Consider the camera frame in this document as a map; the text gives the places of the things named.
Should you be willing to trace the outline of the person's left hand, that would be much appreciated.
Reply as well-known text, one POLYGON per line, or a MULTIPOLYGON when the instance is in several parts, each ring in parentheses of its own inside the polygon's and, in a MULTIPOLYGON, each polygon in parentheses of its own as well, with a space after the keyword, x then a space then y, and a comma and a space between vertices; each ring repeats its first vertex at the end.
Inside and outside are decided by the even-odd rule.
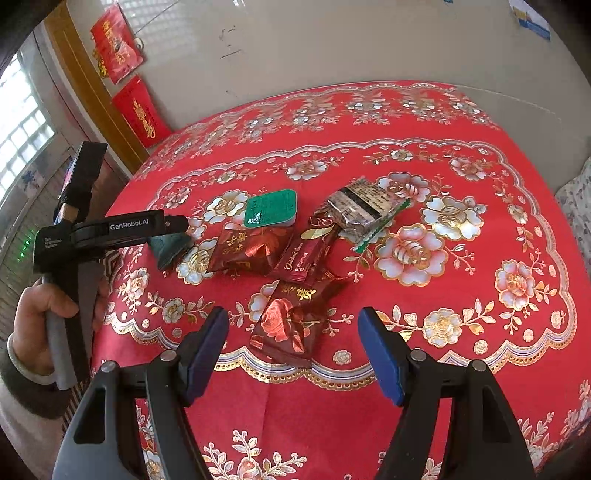
POLYGON ((48 346, 45 314, 72 318, 78 305, 56 285, 36 281, 19 299, 12 334, 14 355, 32 374, 48 376, 54 366, 48 346))

